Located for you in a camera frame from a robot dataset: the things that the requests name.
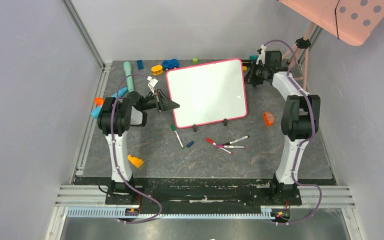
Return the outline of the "blue marker cap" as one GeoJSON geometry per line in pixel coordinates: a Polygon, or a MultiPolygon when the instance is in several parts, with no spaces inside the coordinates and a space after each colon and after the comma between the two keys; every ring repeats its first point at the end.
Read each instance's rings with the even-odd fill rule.
{"type": "Polygon", "coordinates": [[[190,148],[193,144],[194,144],[194,141],[192,140],[192,141],[190,141],[190,142],[186,145],[186,147],[187,147],[187,148],[190,148]]]}

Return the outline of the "pink framed whiteboard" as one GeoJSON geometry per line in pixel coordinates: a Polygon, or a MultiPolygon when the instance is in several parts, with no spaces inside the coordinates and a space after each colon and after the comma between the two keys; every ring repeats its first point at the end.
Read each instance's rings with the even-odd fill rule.
{"type": "Polygon", "coordinates": [[[179,129],[235,120],[248,114],[243,63],[239,58],[181,67],[166,73],[179,129]]]}

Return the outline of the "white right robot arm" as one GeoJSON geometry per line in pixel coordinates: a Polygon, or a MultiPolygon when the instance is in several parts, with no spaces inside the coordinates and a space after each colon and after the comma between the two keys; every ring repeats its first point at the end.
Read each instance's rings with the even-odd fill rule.
{"type": "Polygon", "coordinates": [[[267,81],[285,100],[280,121],[284,148],[268,191],[273,203],[282,204],[298,193],[298,170],[305,148],[318,131],[321,99],[298,84],[291,70],[282,65],[279,50],[259,48],[257,53],[256,60],[245,63],[249,71],[244,82],[257,86],[267,81]]]}

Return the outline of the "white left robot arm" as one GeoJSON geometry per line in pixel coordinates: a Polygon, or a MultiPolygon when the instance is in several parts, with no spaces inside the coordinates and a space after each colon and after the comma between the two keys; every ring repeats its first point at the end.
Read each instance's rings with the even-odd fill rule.
{"type": "Polygon", "coordinates": [[[111,183],[108,195],[117,195],[125,204],[133,203],[137,190],[133,187],[133,173],[128,159],[127,141],[131,127],[147,124],[146,110],[156,109],[162,113],[179,108],[180,105],[160,90],[147,96],[132,91],[124,97],[106,97],[97,114],[97,126],[107,141],[111,162],[111,183]]]}

